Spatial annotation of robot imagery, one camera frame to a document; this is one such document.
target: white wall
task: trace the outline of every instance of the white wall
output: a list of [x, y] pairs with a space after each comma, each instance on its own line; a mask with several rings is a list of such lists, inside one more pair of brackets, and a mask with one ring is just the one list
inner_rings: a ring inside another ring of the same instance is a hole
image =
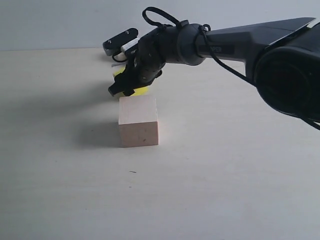
[[319, 0], [0, 0], [0, 50], [100, 47], [130, 27], [144, 34], [148, 6], [214, 29], [317, 17], [320, 9]]

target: wooden cube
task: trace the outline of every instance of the wooden cube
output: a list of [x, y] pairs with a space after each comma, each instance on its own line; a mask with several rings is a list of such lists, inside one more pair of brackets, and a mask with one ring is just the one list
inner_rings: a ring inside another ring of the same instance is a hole
[[153, 95], [120, 97], [118, 124], [123, 147], [159, 145], [158, 113]]

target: wooden block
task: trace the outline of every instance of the wooden block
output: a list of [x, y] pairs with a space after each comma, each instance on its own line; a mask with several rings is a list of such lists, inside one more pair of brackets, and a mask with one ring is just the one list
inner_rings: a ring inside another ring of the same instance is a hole
[[158, 113], [153, 95], [120, 97], [118, 123], [123, 147], [159, 145]]

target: table surface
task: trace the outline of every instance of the table surface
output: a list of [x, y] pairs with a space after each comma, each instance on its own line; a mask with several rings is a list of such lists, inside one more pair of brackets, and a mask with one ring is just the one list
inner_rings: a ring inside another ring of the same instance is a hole
[[121, 148], [112, 82], [100, 48], [0, 52], [0, 239], [320, 239], [316, 130], [207, 59], [165, 66], [160, 144]]

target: robotic arm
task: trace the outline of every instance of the robotic arm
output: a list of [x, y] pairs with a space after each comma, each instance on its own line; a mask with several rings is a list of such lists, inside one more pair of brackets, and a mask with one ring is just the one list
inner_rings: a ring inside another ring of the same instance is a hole
[[[173, 25], [154, 22], [157, 13]], [[138, 38], [130, 28], [103, 43], [108, 56], [123, 53], [125, 70], [109, 87], [112, 96], [126, 96], [160, 77], [166, 63], [196, 66], [213, 58], [220, 66], [256, 87], [273, 109], [302, 119], [320, 130], [320, 24], [313, 17], [264, 22], [211, 30], [208, 24], [179, 21], [168, 13], [147, 7], [143, 18], [151, 32]], [[243, 62], [245, 76], [221, 60]]]

